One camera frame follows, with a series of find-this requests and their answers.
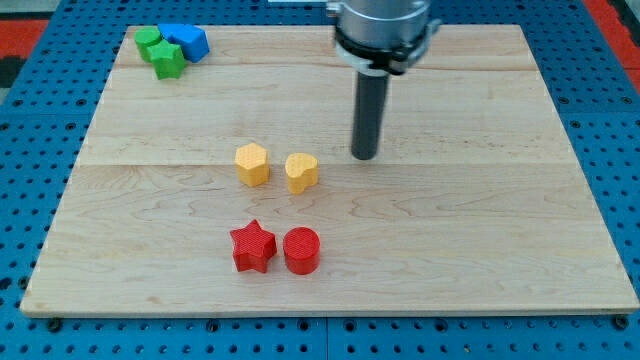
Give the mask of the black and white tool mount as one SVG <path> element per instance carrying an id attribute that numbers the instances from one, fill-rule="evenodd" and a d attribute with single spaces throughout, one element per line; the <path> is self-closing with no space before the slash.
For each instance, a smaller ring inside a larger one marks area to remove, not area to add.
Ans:
<path id="1" fill-rule="evenodd" d="M 414 66 L 428 51 L 431 37 L 441 25 L 440 19 L 428 22 L 413 40 L 396 47 L 370 47 L 349 38 L 335 28 L 334 46 L 339 58 L 367 76 L 400 76 Z"/>

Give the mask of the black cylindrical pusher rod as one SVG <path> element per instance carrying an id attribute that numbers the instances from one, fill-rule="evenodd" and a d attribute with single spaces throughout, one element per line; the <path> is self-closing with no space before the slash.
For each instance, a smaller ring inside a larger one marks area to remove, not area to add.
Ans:
<path id="1" fill-rule="evenodd" d="M 351 154 L 358 160 L 377 155 L 388 83 L 388 75 L 357 75 Z"/>

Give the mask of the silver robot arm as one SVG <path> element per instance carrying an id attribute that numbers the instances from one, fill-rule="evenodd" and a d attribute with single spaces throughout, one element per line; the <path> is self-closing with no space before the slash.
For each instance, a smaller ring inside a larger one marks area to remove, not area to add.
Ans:
<path id="1" fill-rule="evenodd" d="M 356 71 L 351 154 L 378 153 L 389 79 L 402 76 L 428 51 L 442 21 L 430 16 L 429 0 L 335 0 L 336 54 Z"/>

